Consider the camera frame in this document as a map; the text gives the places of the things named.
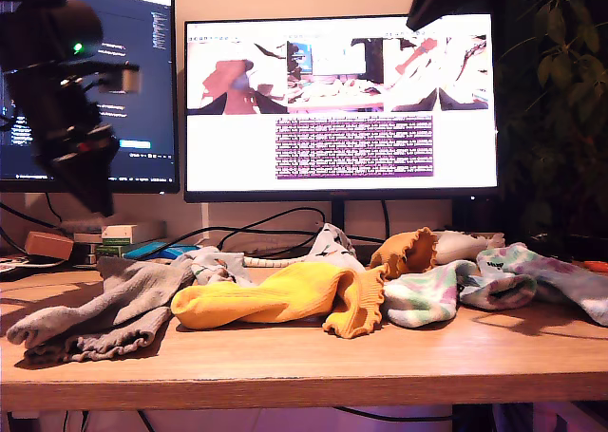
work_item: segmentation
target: black cable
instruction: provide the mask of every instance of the black cable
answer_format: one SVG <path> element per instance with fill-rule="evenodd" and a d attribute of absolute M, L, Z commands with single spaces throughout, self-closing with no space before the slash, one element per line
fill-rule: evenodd
<path fill-rule="evenodd" d="M 85 432 L 88 428 L 88 410 L 83 411 L 83 421 L 80 424 L 80 432 Z"/>
<path fill-rule="evenodd" d="M 64 220 L 61 218 L 61 216 L 59 214 L 57 214 L 55 212 L 55 209 L 53 209 L 53 205 L 50 203 L 50 196 L 48 195 L 48 193 L 45 193 L 45 197 L 47 197 L 47 204 L 48 204 L 48 208 L 50 209 L 50 211 L 53 213 L 54 216 L 56 216 L 59 219 L 59 223 L 63 223 Z"/>
<path fill-rule="evenodd" d="M 312 235 L 311 237 L 309 237 L 308 239 L 306 239 L 304 242 L 302 242 L 301 244 L 297 244 L 294 245 L 293 247 L 290 247 L 289 249 L 284 249 L 284 250 L 280 250 L 278 252 L 274 252 L 273 254 L 264 254 L 264 257 L 271 257 L 271 256 L 279 256 L 280 254 L 288 254 L 289 252 L 292 252 L 294 250 L 299 249 L 300 247 L 304 247 L 306 244 L 308 244 L 309 242 L 312 242 L 313 240 L 316 239 L 316 237 L 319 235 L 319 233 L 323 231 L 323 228 L 321 228 L 315 235 Z"/>
<path fill-rule="evenodd" d="M 384 212 L 384 231 L 386 235 L 386 239 L 390 237 L 390 219 L 389 219 L 389 208 L 387 207 L 387 202 L 383 199 L 380 201 L 382 204 L 382 212 Z"/>
<path fill-rule="evenodd" d="M 167 242 L 166 244 L 163 244 L 160 247 L 158 247 L 154 250 L 151 250 L 150 252 L 141 254 L 140 256 L 136 257 L 135 259 L 142 260 L 142 259 L 150 256 L 151 254 L 160 253 L 163 250 L 168 249 L 172 245 L 177 244 L 178 242 L 182 242 L 184 239 L 187 239 L 188 237 L 192 237 L 194 235 L 199 235 L 200 233 L 206 233 L 208 231 L 235 231 L 237 233 L 251 233 L 254 235 L 316 235 L 316 233 L 313 233 L 311 231 L 254 230 L 252 228 L 234 228 L 232 226 L 209 226 L 207 228 L 199 228 L 195 231 L 188 233 L 187 235 L 182 235 L 171 242 Z"/>
<path fill-rule="evenodd" d="M 28 255 L 28 252 L 26 252 L 24 249 L 19 247 L 17 245 L 17 243 L 14 240 L 12 240 L 9 235 L 7 235 L 7 232 L 4 231 L 4 229 L 1 226 L 0 226 L 0 237 L 3 238 L 4 240 L 6 240 L 7 243 L 20 254 Z"/>
<path fill-rule="evenodd" d="M 243 227 L 243 229 L 253 228 L 254 226 L 261 225 L 261 224 L 263 224 L 263 223 L 266 223 L 266 222 L 271 221 L 271 220 L 274 220 L 274 219 L 276 219 L 276 218 L 279 218 L 279 217 L 285 216 L 285 215 L 287 215 L 287 214 L 291 214 L 291 213 L 293 213 L 293 212 L 300 212 L 300 211 L 313 211 L 313 212 L 317 212 L 317 213 L 321 214 L 321 217 L 323 218 L 323 224 L 325 224 L 325 214 L 324 214 L 322 211 L 320 211 L 320 210 L 318 210 L 318 209 L 316 209 L 316 208 L 314 208 L 314 207 L 296 207 L 296 208 L 294 208 L 294 209 L 290 209 L 289 211 L 280 212 L 280 213 L 278 213 L 278 214 L 275 214 L 275 215 L 273 215 L 273 216 L 269 216 L 268 218 L 264 218 L 264 219 L 262 219 L 262 220 L 260 220 L 260 221 L 255 222 L 255 223 L 251 223 L 251 224 L 249 224 L 249 225 L 247 225 L 247 226 L 244 226 L 244 227 Z M 225 237 L 224 237 L 224 238 L 223 238 L 223 239 L 222 239 L 222 240 L 219 242 L 219 244 L 218 244 L 218 249 L 219 249 L 219 250 L 222 250 L 222 249 L 224 248 L 224 243 L 226 242 L 226 240 L 227 240 L 228 238 L 232 237 L 233 235 L 237 235 L 238 233 L 239 233 L 239 231 L 233 231 L 233 232 L 231 232 L 230 234 L 226 235 L 226 236 L 225 236 Z"/>
<path fill-rule="evenodd" d="M 145 416 L 145 413 L 143 413 L 143 410 L 137 410 L 137 412 L 140 415 L 140 418 L 142 418 L 142 422 L 145 425 L 145 428 L 148 429 L 148 432 L 156 432 L 154 430 L 154 427 L 152 427 L 152 424 L 148 420 L 148 417 Z"/>
<path fill-rule="evenodd" d="M 365 237 L 363 235 L 346 235 L 348 239 L 361 240 L 363 242 L 373 242 L 375 244 L 383 244 L 384 239 L 378 239 L 377 237 Z"/>
<path fill-rule="evenodd" d="M 456 419 L 455 415 L 448 416 L 419 416 L 412 418 L 401 418 L 395 416 L 382 416 L 374 413 L 368 413 L 367 411 L 355 410 L 348 408 L 347 406 L 335 406 L 336 410 L 343 411 L 345 413 L 351 413 L 352 415 L 362 416 L 371 420 L 385 421 L 387 423 L 442 423 L 445 421 L 453 421 Z"/>
<path fill-rule="evenodd" d="M 59 229 L 56 225 L 52 225 L 50 223 L 46 223 L 43 220 L 39 220 L 38 218 L 34 218 L 33 216 L 27 216 L 25 214 L 22 214 L 19 211 L 15 211 L 12 207 L 9 207 L 9 206 L 7 206 L 6 204 L 4 204 L 2 202 L 0 202 L 0 209 L 4 209 L 5 211 L 10 212 L 14 216 L 18 216 L 19 218 L 23 218 L 24 220 L 30 221 L 32 223 L 36 223 L 37 225 L 44 226 L 45 228 L 50 228 L 52 230 Z"/>

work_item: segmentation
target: monitor stand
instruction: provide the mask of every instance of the monitor stand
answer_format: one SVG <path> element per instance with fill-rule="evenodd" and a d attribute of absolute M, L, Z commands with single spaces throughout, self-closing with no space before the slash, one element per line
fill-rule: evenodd
<path fill-rule="evenodd" d="M 345 230 L 344 224 L 344 199 L 332 199 L 332 225 Z"/>

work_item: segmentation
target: monitor screen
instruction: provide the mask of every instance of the monitor screen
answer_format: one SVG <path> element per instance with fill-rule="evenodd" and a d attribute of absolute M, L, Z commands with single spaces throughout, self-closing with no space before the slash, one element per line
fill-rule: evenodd
<path fill-rule="evenodd" d="M 186 23 L 188 201 L 497 188 L 491 18 Z"/>
<path fill-rule="evenodd" d="M 120 150 L 111 164 L 115 192 L 178 192 L 175 0 L 82 0 L 102 21 L 104 41 L 91 60 L 139 65 L 138 94 L 87 92 L 102 119 L 114 128 Z M 2 3 L 1 9 L 13 10 Z M 85 78 L 84 85 L 95 78 Z M 6 84 L 0 85 L 0 110 L 12 114 Z M 21 118 L 0 133 L 0 190 L 61 191 L 32 158 L 28 122 Z"/>

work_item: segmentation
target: blue object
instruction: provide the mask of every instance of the blue object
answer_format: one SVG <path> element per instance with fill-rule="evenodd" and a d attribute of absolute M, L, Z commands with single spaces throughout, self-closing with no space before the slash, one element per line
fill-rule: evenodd
<path fill-rule="evenodd" d="M 124 257 L 128 258 L 128 259 L 136 259 L 136 258 L 139 258 L 140 256 L 143 256 L 142 260 L 148 260 L 148 259 L 154 259 L 154 258 L 175 259 L 178 256 L 180 256 L 181 254 L 185 254 L 186 252 L 192 252 L 193 250 L 198 250 L 200 248 L 200 247 L 197 247 L 196 245 L 175 244 L 156 254 L 151 254 L 149 256 L 145 256 L 145 254 L 153 252 L 154 250 L 158 249 L 159 247 L 162 247 L 163 245 L 165 245 L 165 242 L 158 242 L 158 241 L 150 242 L 149 244 L 145 244 L 145 245 L 141 246 L 139 249 L 135 249 L 127 254 L 124 254 Z"/>

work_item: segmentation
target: wooden desk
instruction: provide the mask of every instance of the wooden desk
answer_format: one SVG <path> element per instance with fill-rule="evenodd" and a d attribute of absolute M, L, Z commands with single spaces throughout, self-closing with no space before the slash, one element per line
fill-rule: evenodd
<path fill-rule="evenodd" d="M 0 286 L 3 336 L 32 311 L 78 306 L 101 291 L 95 272 Z M 313 323 L 192 332 L 174 318 L 159 345 L 130 358 L 35 369 L 20 363 L 23 347 L 2 337 L 0 349 L 5 411 L 608 399 L 608 329 L 538 304 L 460 308 L 448 324 L 386 324 L 354 340 Z"/>

